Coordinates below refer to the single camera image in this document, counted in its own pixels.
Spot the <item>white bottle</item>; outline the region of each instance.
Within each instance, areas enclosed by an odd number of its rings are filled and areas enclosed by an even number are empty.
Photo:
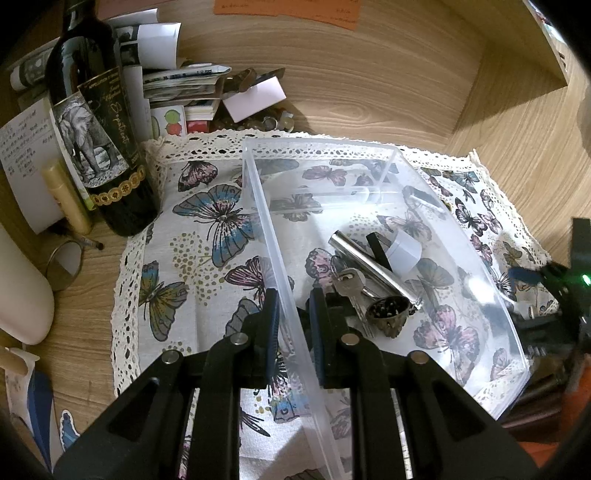
[[[53,321],[53,292],[0,224],[0,329],[36,345]]]

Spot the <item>gold medallion band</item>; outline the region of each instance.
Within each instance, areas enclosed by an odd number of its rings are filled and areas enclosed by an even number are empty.
[[[118,187],[113,187],[108,192],[91,194],[90,198],[96,206],[110,205],[113,202],[120,201],[123,197],[129,195],[131,190],[136,189],[139,183],[146,178],[146,171],[143,165],[140,165],[137,171],[133,172],[128,180],[119,183]]]

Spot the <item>round mirror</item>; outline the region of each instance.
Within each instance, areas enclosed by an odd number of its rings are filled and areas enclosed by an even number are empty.
[[[47,263],[45,277],[53,291],[68,288],[82,267],[82,246],[74,240],[57,247]]]

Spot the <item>elephant picture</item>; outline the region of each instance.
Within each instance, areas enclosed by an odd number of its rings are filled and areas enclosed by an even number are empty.
[[[66,150],[86,187],[98,187],[128,168],[80,92],[56,105],[54,114]]]

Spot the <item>wine bottle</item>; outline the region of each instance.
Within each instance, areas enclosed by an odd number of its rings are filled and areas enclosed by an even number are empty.
[[[115,44],[111,27],[96,18],[95,0],[66,0],[45,79],[65,154],[106,223],[130,236],[156,218],[159,205],[129,120]]]

